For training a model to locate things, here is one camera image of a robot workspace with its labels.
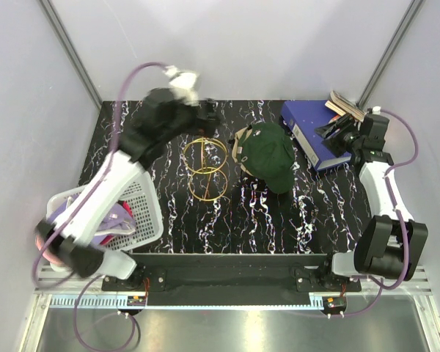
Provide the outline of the beige baseball cap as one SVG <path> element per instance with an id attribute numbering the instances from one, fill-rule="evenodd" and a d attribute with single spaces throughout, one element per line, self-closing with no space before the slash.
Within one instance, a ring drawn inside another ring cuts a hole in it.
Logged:
<path id="1" fill-rule="evenodd" d="M 243 145 L 249 138 L 252 129 L 250 127 L 245 127 L 237 131 L 232 140 L 232 158 L 236 163 L 240 163 L 242 159 Z"/>

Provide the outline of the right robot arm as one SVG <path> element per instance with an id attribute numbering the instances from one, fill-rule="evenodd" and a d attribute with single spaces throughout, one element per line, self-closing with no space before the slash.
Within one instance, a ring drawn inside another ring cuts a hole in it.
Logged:
<path id="1" fill-rule="evenodd" d="M 333 155 L 351 154 L 372 216 L 355 249 L 333 254 L 331 265 L 318 272 L 325 290 L 336 290 L 345 277 L 363 276 L 390 279 L 388 288 L 393 290 L 412 279 L 419 263 L 428 228 L 403 203 L 395 182 L 395 170 L 402 165 L 384 151 L 388 127 L 389 119 L 379 114 L 367 114 L 361 122 L 345 114 L 315 129 Z"/>

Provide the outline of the purple cap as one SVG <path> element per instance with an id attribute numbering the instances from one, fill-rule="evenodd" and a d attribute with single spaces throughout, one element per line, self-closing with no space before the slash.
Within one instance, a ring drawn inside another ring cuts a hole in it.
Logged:
<path id="1" fill-rule="evenodd" d="M 103 218 L 95 232 L 95 236 L 135 234 L 136 221 L 134 217 L 125 218 L 122 214 L 124 209 L 118 204 L 118 202 Z"/>

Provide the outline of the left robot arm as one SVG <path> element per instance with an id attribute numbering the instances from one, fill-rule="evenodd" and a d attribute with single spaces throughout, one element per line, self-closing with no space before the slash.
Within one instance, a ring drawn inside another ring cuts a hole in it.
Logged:
<path id="1" fill-rule="evenodd" d="M 191 102 L 172 89 L 151 90 L 140 112 L 122 124 L 118 142 L 100 171 L 76 201 L 53 221 L 41 220 L 37 239 L 81 278 L 116 277 L 127 290 L 138 289 L 144 273 L 128 254 L 93 246 L 91 238 L 124 190 L 160 158 L 179 135 L 212 137 L 221 124 L 212 99 Z"/>

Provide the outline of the red mesh cap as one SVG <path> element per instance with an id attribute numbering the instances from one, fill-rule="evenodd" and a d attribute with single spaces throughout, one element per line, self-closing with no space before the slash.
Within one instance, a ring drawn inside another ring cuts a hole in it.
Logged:
<path id="1" fill-rule="evenodd" d="M 120 200 L 118 204 L 124 209 L 122 214 L 125 218 L 129 218 L 129 217 L 133 218 L 133 211 L 130 205 L 126 201 Z"/>

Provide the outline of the dark green cap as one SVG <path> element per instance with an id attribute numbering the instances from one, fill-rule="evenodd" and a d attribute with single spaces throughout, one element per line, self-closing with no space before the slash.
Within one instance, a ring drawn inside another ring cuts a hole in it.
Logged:
<path id="1" fill-rule="evenodd" d="M 284 194 L 293 188 L 295 153 L 293 141 L 273 122 L 248 125 L 252 129 L 243 145 L 242 170 L 264 180 L 269 190 Z"/>

